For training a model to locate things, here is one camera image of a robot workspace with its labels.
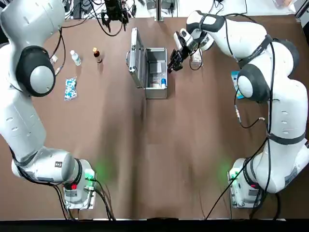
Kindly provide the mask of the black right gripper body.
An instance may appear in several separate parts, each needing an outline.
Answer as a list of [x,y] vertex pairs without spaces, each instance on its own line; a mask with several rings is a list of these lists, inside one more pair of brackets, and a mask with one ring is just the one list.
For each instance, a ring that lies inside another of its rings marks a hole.
[[178,32],[174,32],[174,41],[182,58],[188,58],[190,49],[187,46],[185,38]]

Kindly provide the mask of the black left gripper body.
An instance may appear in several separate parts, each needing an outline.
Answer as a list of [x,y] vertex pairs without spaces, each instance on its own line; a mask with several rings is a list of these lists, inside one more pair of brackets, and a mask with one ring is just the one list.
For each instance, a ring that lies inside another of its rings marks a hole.
[[106,0],[106,13],[109,19],[124,19],[126,16],[125,10],[122,7],[121,0]]

